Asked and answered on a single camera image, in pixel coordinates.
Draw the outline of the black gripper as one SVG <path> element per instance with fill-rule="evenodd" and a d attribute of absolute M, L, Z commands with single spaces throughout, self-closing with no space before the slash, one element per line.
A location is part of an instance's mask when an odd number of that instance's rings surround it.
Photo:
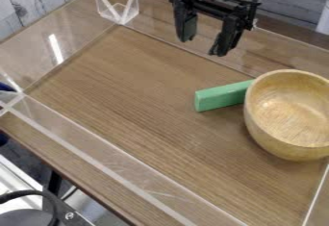
<path fill-rule="evenodd" d="M 177 35 L 181 42 L 194 39 L 198 13 L 222 20 L 210 55 L 224 57 L 236 48 L 244 29 L 254 28 L 260 0 L 170 0 L 174 8 Z"/>

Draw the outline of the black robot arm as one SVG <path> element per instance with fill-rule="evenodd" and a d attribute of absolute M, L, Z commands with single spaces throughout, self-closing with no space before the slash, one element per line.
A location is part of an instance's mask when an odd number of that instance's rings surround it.
<path fill-rule="evenodd" d="M 197 35 L 198 13 L 222 21 L 222 29 L 214 39 L 209 54 L 224 57 L 234 49 L 245 30 L 256 25 L 260 0 L 170 0 L 174 9 L 177 36 L 181 42 Z"/>

